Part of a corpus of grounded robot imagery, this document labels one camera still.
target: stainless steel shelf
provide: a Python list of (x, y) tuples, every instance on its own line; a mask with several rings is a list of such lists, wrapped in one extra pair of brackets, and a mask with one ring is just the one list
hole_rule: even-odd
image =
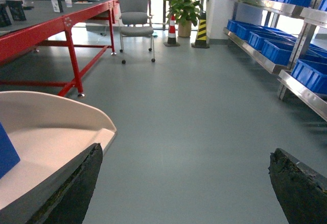
[(303, 19), (303, 17), (301, 16), (301, 12), (304, 9), (304, 7), (298, 5), (280, 3), (271, 0), (232, 0), (232, 1), (261, 8), (263, 10), (267, 10), (269, 12), (277, 13), (287, 17)]
[(310, 91), (303, 84), (293, 78), (289, 72), (282, 70), (279, 74), (279, 81), (293, 92), (300, 100), (327, 121), (327, 102), (317, 94)]
[(327, 12), (304, 8), (301, 13), (306, 23), (327, 28)]
[(287, 69), (287, 66), (275, 64), (271, 62), (268, 58), (263, 56), (259, 51), (251, 47), (246, 41), (239, 38), (229, 29), (224, 28), (224, 33), (238, 45), (241, 49), (243, 49), (249, 56), (256, 60), (264, 69), (266, 69), (271, 74), (278, 74), (281, 70)]

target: potted plant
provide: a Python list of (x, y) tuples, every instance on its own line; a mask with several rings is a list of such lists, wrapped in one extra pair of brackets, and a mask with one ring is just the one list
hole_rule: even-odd
[(191, 35), (191, 24), (197, 26), (198, 20), (200, 19), (200, 13), (203, 10), (203, 0), (164, 1), (168, 1), (170, 5), (168, 15), (175, 15), (176, 23), (178, 24), (178, 36), (189, 37)]

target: red workbench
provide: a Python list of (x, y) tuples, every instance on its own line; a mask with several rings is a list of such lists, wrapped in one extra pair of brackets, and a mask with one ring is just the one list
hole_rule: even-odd
[[(19, 53), (26, 51), (26, 49), (35, 46), (68, 47), (74, 79), (67, 82), (0, 80), (0, 84), (62, 87), (62, 90), (58, 93), (59, 96), (65, 96), (72, 87), (76, 87), (79, 96), (84, 96), (81, 78), (107, 49), (112, 49), (111, 54), (115, 55), (112, 24), (114, 23), (114, 11), (118, 7), (118, 0), (102, 0), (92, 4), (73, 4), (72, 8), (63, 5), (63, 13), (54, 12), (51, 1), (34, 1), (33, 5), (34, 9), (24, 11), (26, 21), (11, 20), (11, 26), (0, 28), (0, 63), (6, 62), (8, 59), (12, 59)], [(106, 16), (99, 17), (99, 14), (105, 14)], [(72, 27), (76, 23), (84, 22), (87, 19), (109, 21), (110, 45), (74, 45)], [(65, 32), (66, 41), (46, 40), (60, 32)], [(82, 70), (79, 70), (75, 47), (101, 48), (101, 50)]]

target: black box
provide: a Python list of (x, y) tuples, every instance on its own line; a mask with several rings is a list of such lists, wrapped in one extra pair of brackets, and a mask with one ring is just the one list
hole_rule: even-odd
[(6, 0), (11, 16), (15, 21), (25, 21), (25, 13), (22, 8), (22, 1)]
[(7, 5), (5, 3), (0, 3), (0, 27), (11, 25), (10, 18), (6, 11), (6, 6)]

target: dark gray tabletop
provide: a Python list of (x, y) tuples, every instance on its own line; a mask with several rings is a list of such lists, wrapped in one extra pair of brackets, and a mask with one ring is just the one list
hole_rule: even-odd
[(110, 0), (100, 0), (97, 2), (92, 2), (91, 4), (75, 4), (73, 3), (73, 7), (68, 8), (65, 5), (65, 2), (62, 1), (62, 7), (63, 7), (63, 13), (56, 13), (53, 11), (52, 3), (51, 1), (38, 1), (38, 0), (28, 0), (27, 6), (34, 6), (32, 10), (24, 10), (26, 21), (14, 21), (12, 19), (11, 13), (9, 11), (9, 8), (7, 7), (7, 13), (9, 15), (11, 26), (7, 27), (1, 27), (0, 28), (0, 37), (8, 34), (10, 32), (18, 31), (27, 27), (31, 27), (46, 21), (49, 21), (51, 19), (62, 17), (66, 14), (70, 14), (73, 12), (77, 12), (83, 9), (86, 9), (88, 7), (92, 7), (94, 5), (103, 3), (105, 1)]

